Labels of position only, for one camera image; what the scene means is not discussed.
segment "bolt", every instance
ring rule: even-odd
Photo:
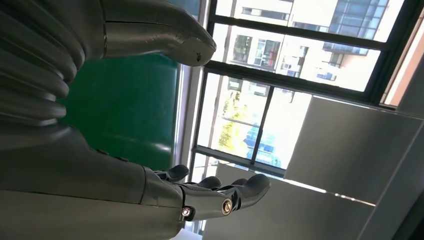
[[[192,213],[192,210],[190,208],[184,207],[182,209],[181,215],[183,215],[184,217],[188,217],[188,216],[190,216],[191,213]]]
[[[227,198],[224,200],[222,204],[222,214],[225,216],[231,213],[231,210],[233,209],[233,202],[231,199]]]

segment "green panel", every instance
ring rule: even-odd
[[[70,85],[67,116],[94,149],[154,170],[170,167],[177,64],[159,54],[86,63]]]

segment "window frame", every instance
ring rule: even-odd
[[[358,103],[370,107],[387,108],[388,110],[394,110],[394,108],[392,107],[381,106],[380,101],[384,95],[387,85],[389,84],[392,74],[395,72],[395,68],[398,64],[398,61],[401,58],[404,48],[407,45],[409,37],[412,34],[415,24],[418,21],[421,11],[424,7],[424,0],[405,0],[395,20],[392,30],[387,38],[387,41],[379,42],[364,38],[288,27],[247,19],[238,19],[234,18],[233,10],[231,11],[230,16],[216,15],[217,3],[218,0],[210,0],[207,31],[211,36],[213,36],[214,34],[215,24],[222,24],[228,25],[230,27],[237,26],[241,28],[248,28],[283,35],[291,35],[296,37],[320,40],[334,44],[342,44],[346,46],[356,47],[356,49],[362,48],[380,51],[380,55],[372,71],[371,77],[369,78],[369,81],[363,92],[215,60],[211,60],[204,66],[202,81],[200,83],[200,98],[198,101],[199,107],[197,109],[197,118],[193,137],[193,148],[191,150],[190,169],[192,170],[194,167],[196,154],[203,154],[207,157],[213,157],[216,159],[224,160],[230,163],[240,165],[242,167],[249,168],[254,171],[260,171],[262,173],[271,174],[277,177],[283,177],[286,170],[255,161],[260,147],[265,119],[267,117],[274,89],[282,88],[288,91],[293,91],[293,93],[308,93],[315,96],[322,96],[351,103]],[[208,78],[208,74],[217,74],[221,76],[227,76],[239,80],[247,80],[249,82],[269,86],[269,91],[267,94],[267,99],[262,119],[259,125],[258,134],[256,136],[256,142],[251,159],[235,156],[198,144],[199,129],[200,122],[202,119],[202,108],[205,99],[206,81]],[[190,171],[189,181],[191,180],[191,178],[192,171]]]

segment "robotic hand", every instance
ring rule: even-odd
[[[271,187],[270,180],[263,174],[257,174],[249,180],[241,178],[222,187],[221,181],[215,176],[207,177],[199,183],[178,184],[177,182],[189,173],[184,165],[155,173],[162,181],[174,183],[181,188],[184,196],[181,215],[185,221],[223,217],[233,211],[250,207]]]
[[[0,0],[0,239],[169,239],[184,221],[258,202],[264,175],[181,184],[185,166],[154,172],[57,121],[66,109],[56,99],[87,60],[160,52],[202,66],[215,50],[160,0]]]

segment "tree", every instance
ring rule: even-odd
[[[232,91],[228,99],[225,100],[222,114],[230,119],[242,121],[246,116],[247,106],[240,103],[241,93]],[[247,144],[243,141],[246,134],[241,125],[229,121],[222,126],[221,135],[218,140],[218,150],[232,153],[238,156],[246,156],[248,153]]]

